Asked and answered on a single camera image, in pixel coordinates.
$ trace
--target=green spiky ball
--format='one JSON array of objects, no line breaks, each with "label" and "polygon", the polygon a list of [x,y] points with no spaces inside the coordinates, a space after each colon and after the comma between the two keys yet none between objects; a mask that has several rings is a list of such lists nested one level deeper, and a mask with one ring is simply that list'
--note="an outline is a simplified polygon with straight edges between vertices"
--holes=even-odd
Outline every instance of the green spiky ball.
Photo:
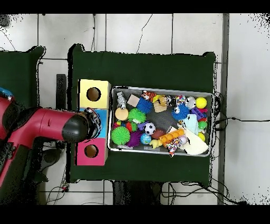
[{"label": "green spiky ball", "polygon": [[124,145],[130,139],[129,130],[126,127],[117,127],[112,131],[112,141],[117,145]]},{"label": "green spiky ball", "polygon": [[134,122],[131,122],[131,129],[133,132],[135,132],[138,129],[138,125]]},{"label": "green spiky ball", "polygon": [[132,109],[129,111],[128,119],[130,122],[135,122],[136,124],[141,124],[146,121],[145,113],[141,112],[137,108]]}]

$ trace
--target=colorful toy pile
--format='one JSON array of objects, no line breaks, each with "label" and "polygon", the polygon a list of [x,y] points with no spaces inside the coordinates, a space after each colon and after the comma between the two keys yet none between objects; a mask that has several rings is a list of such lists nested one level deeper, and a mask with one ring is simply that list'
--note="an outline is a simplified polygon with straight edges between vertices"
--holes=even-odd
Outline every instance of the colorful toy pile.
[{"label": "colorful toy pile", "polygon": [[[208,146],[204,143],[207,100],[204,97],[165,96],[148,91],[143,91],[140,97],[131,94],[127,101],[123,92],[118,92],[117,97],[115,117],[118,121],[113,124],[111,134],[115,144],[136,147],[141,143],[151,145],[153,149],[163,146],[171,157],[177,149],[192,155],[207,150]],[[134,108],[128,111],[126,103]],[[153,108],[156,113],[161,113],[169,107],[172,117],[178,121],[178,129],[170,126],[165,132],[147,120],[147,114]]]}]

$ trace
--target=pink box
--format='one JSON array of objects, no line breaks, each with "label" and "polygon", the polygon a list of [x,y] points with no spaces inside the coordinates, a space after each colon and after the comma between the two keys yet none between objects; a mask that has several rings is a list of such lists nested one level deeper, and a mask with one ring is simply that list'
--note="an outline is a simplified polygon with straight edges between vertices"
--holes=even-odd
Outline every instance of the pink box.
[{"label": "pink box", "polygon": [[86,142],[87,141],[78,143],[77,165],[104,166],[108,157],[108,149],[106,146],[105,138],[95,138],[87,143]]}]

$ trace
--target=orange toy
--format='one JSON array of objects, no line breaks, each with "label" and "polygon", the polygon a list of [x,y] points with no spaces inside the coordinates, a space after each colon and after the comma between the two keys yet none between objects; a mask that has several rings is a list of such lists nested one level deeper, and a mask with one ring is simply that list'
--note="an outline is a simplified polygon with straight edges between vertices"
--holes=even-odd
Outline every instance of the orange toy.
[{"label": "orange toy", "polygon": [[166,144],[170,143],[174,138],[177,138],[184,134],[185,133],[183,129],[178,129],[178,130],[175,130],[174,132],[160,136],[159,139],[163,143],[163,146],[166,147]]}]

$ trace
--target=blue ball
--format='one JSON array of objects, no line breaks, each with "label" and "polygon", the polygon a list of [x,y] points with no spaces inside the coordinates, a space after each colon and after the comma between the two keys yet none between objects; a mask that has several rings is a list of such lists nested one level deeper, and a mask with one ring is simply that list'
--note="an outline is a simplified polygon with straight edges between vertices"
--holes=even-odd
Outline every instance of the blue ball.
[{"label": "blue ball", "polygon": [[148,114],[153,108],[153,103],[151,101],[145,100],[142,97],[140,98],[136,108],[141,112]]},{"label": "blue ball", "polygon": [[189,108],[186,107],[184,104],[176,106],[171,112],[171,115],[175,120],[184,120],[185,118],[187,118],[188,114]]},{"label": "blue ball", "polygon": [[150,135],[147,135],[145,133],[141,135],[141,143],[148,145],[151,142],[151,140],[152,138]]}]

